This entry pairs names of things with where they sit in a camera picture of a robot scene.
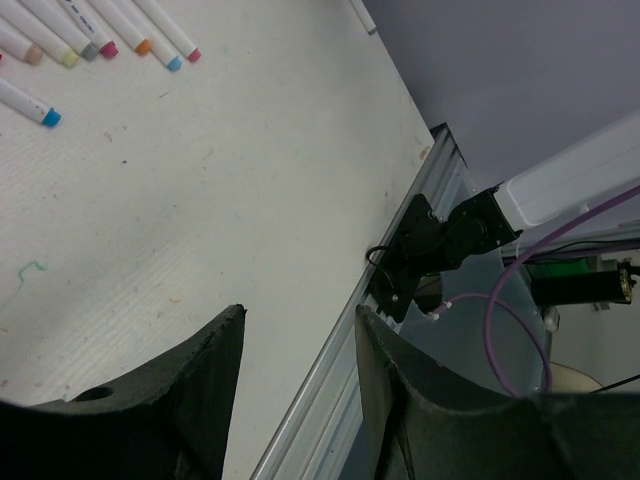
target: tabletop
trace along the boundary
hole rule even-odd
[[[248,309],[225,478],[246,479],[432,138],[348,0],[159,0],[202,52],[0,74],[0,397],[73,398]]]

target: green mark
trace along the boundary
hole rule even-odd
[[[11,303],[11,301],[18,296],[18,294],[20,293],[20,290],[22,290],[22,287],[24,286],[24,282],[25,282],[24,276],[27,273],[27,270],[32,268],[35,268],[39,272],[46,272],[49,270],[49,267],[46,264],[40,263],[37,260],[31,260],[24,267],[18,270],[18,279],[20,280],[20,283],[18,284],[18,288],[16,288],[16,291],[13,292],[11,296],[7,298],[2,305],[0,305],[0,315],[2,315],[2,312],[4,311],[5,308],[7,308],[9,303]]]

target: white marker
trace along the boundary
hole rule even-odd
[[[61,118],[53,108],[32,98],[2,78],[0,78],[0,101],[45,127],[55,127]]]
[[[116,8],[111,0],[89,0],[89,3],[138,55],[146,55],[151,51],[149,39]]]
[[[85,60],[93,60],[98,56],[98,47],[91,43],[91,40],[78,30],[55,4],[49,0],[20,0],[20,2]]]
[[[58,3],[69,13],[80,30],[100,49],[100,53],[105,58],[118,55],[115,42],[82,5],[79,5],[76,0],[58,0]]]
[[[78,56],[69,45],[15,0],[0,0],[0,15],[64,66],[71,68],[78,61]]]
[[[151,40],[151,51],[156,57],[158,57],[158,60],[160,60],[165,67],[172,72],[180,70],[182,60],[180,60],[178,52],[176,52],[171,45],[164,40],[164,38],[156,34],[142,12],[129,0],[113,0],[113,3],[137,28],[140,29],[140,31],[142,31],[142,33],[144,33],[149,40]]]
[[[187,57],[190,62],[197,61],[201,55],[198,47],[180,29],[178,25],[167,15],[155,0],[134,0],[147,16],[162,30],[169,40]]]
[[[42,60],[40,47],[2,24],[0,24],[0,49],[31,65],[37,65]]]

